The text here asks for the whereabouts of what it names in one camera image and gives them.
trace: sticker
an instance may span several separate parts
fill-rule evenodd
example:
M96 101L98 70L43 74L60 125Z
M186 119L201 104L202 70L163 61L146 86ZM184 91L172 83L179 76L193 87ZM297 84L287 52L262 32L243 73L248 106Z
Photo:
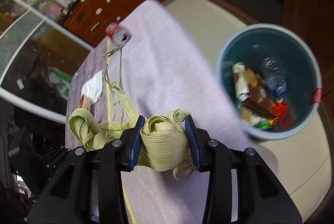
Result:
M322 92L322 88L315 89L315 91L313 92L313 100L311 104L321 102L321 92Z
M20 91L24 89L24 84L21 79L16 80L17 85L19 86Z

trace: metal screw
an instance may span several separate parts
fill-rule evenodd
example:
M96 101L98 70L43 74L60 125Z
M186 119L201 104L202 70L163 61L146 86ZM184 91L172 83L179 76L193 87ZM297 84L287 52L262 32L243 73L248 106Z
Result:
M211 146L211 147L216 147L218 145L218 141L215 140L215 139L210 139L208 144Z
M85 150L84 150L83 148L77 148L77 149L75 150L74 153L75 153L76 155L81 155L81 154L84 153L84 151L85 151Z
M255 149L253 149L253 148L247 148L246 149L246 153L249 154L249 155L254 155L255 154Z
M119 139L115 139L113 142L112 142L112 145L114 147L119 147L120 145L122 145L122 141L120 141Z

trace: red label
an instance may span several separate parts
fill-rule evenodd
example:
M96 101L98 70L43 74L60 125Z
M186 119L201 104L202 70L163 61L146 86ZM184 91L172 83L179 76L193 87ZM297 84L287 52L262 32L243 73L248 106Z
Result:
M109 37L113 37L114 33L116 32L117 29L121 28L118 23L111 23L110 25L108 25L108 27L106 28L106 34Z
M313 92L313 100L311 104L321 102L321 91L322 91L322 88L315 89L315 91Z

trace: yellow tape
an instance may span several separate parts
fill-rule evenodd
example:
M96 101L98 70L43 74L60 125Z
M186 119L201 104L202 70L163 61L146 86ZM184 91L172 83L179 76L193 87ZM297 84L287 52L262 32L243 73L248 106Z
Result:
M110 51L110 41L107 40L106 41L106 51L109 52ZM109 65L109 57L106 58L106 63ZM111 120L111 110L110 110L110 91L109 91L109 84L105 81L105 88L106 88L106 108L107 108L107 116L108 116L108 121ZM124 202L125 202L125 206L129 212L130 218L131 218L131 223L132 224L137 224L135 215L132 212L131 209L131 205L130 202L128 200L128 196L126 195L124 186L122 186L123 188L123 195L124 195Z

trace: white paper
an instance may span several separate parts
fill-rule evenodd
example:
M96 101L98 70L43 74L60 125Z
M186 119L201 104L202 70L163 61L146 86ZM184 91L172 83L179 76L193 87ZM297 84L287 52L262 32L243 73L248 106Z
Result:
M238 62L232 66L233 74L238 75L235 82L235 95L240 101L245 101L249 97L248 81L244 76L246 68L243 62Z
M81 96L85 95L88 97L91 103L96 103L101 96L103 86L102 73L103 70L95 73L94 76L82 86Z

